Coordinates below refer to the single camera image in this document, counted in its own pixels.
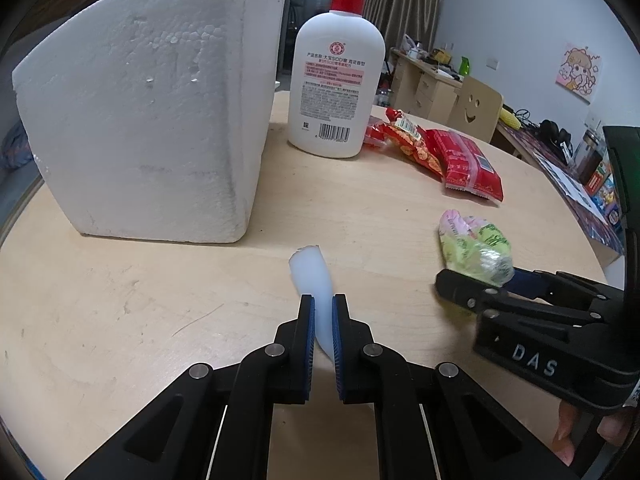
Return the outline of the person's right hand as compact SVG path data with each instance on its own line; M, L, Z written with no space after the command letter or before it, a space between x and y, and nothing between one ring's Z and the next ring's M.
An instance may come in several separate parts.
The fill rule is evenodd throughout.
M607 444L621 448L634 426L635 417L634 408L623 408L613 415L604 416L599 422L597 434ZM588 426L586 414L565 401L560 402L558 426L551 449L564 465L570 466L574 462L578 441L584 436Z

